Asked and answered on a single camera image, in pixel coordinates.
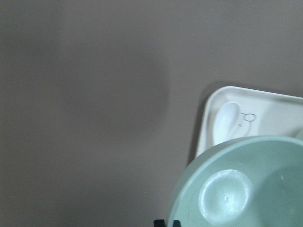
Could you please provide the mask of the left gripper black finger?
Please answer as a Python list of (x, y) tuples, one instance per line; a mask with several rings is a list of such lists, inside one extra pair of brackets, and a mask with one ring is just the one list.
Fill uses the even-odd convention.
[(165, 220), (164, 219), (156, 219), (153, 222), (154, 227), (165, 227)]

